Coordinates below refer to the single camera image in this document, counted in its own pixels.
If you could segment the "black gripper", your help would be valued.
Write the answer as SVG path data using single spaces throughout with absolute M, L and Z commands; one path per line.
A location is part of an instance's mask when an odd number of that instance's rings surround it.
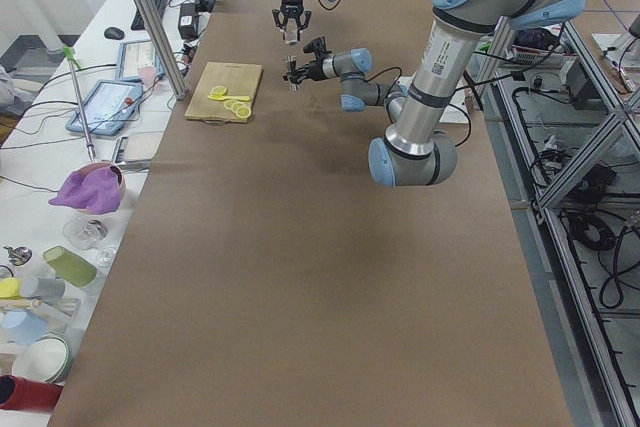
M 286 39 L 287 22 L 289 20 L 296 22 L 297 39 L 301 38 L 311 20 L 311 12 L 304 9 L 303 0 L 281 0 L 280 7 L 272 10 L 272 16 L 283 40 Z
M 304 80 L 322 81 L 326 79 L 323 62 L 313 61 L 302 66 L 296 62 L 286 62 L 283 79 L 289 83 L 302 83 Z

